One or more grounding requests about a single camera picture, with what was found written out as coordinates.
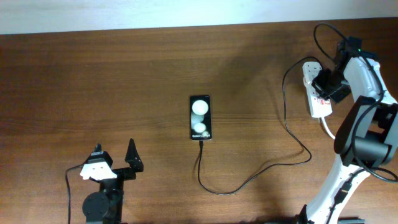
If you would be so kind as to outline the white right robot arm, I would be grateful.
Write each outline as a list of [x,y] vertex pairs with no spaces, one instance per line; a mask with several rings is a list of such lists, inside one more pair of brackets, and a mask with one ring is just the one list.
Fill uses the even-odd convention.
[[331,103],[352,95],[354,105],[334,138],[335,161],[319,193],[295,216],[295,223],[362,223],[339,216],[358,186],[384,170],[397,149],[397,101],[389,94],[375,54],[361,50],[361,39],[338,43],[334,70],[318,62],[303,65],[310,112],[324,119]]

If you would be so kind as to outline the black Galaxy smartphone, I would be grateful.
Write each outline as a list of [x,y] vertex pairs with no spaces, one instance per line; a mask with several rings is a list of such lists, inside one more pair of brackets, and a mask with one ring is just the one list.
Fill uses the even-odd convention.
[[190,139],[206,141],[213,137],[209,95],[192,95],[190,100]]

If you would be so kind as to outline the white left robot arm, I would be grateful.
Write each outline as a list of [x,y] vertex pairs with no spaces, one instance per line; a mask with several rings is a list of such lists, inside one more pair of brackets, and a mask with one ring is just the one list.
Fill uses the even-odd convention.
[[113,169],[111,156],[97,144],[83,163],[82,178],[99,184],[99,191],[89,194],[82,205],[87,224],[122,222],[124,183],[136,179],[136,174],[144,170],[133,139],[129,140],[124,160],[128,163],[127,167]]

